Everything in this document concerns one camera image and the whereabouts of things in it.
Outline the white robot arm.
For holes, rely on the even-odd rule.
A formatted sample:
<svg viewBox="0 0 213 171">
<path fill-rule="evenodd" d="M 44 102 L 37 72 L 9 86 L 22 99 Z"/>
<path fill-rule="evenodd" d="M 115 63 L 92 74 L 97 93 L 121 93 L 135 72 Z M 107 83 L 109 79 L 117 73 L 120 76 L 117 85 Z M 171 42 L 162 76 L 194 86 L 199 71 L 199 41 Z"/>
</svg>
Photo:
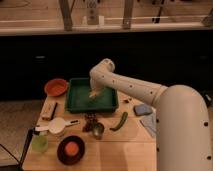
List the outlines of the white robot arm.
<svg viewBox="0 0 213 171">
<path fill-rule="evenodd" d="M 116 74 L 105 58 L 89 72 L 93 91 L 118 90 L 156 109 L 157 171 L 213 171 L 208 108 L 186 85 L 164 86 Z"/>
</svg>

